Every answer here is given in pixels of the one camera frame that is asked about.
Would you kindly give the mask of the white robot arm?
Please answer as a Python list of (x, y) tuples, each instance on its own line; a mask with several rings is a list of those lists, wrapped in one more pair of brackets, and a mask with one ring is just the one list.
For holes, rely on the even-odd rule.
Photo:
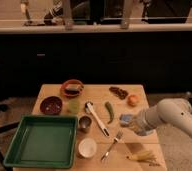
[(169, 123), (192, 138), (192, 106), (183, 98), (166, 98), (156, 105), (141, 110), (129, 123), (129, 128), (137, 135)]

